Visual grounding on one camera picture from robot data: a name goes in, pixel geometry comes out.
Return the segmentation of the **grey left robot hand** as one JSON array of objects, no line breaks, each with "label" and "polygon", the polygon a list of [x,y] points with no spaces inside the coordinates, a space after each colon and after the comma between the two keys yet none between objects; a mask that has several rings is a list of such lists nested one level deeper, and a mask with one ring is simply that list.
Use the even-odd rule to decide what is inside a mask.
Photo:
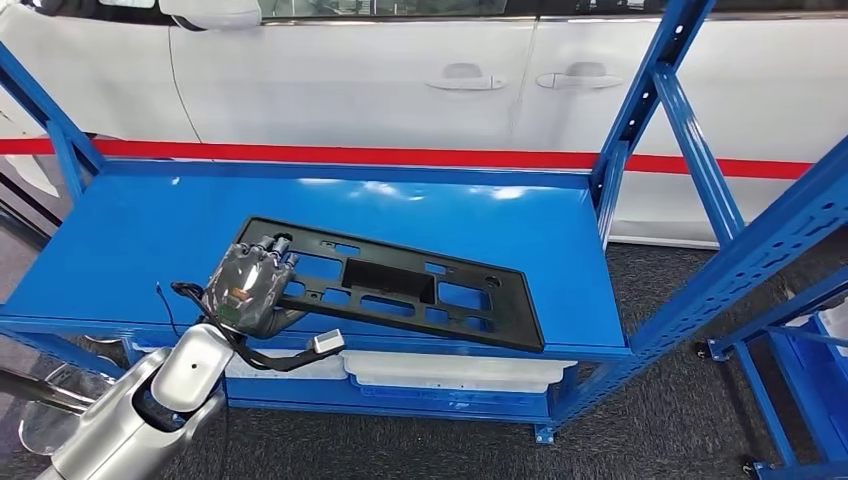
[{"label": "grey left robot hand", "polygon": [[258,339],[299,321],[304,311],[278,307],[299,260],[288,252],[290,244],[285,234],[231,244],[209,279],[203,305],[224,327]]}]

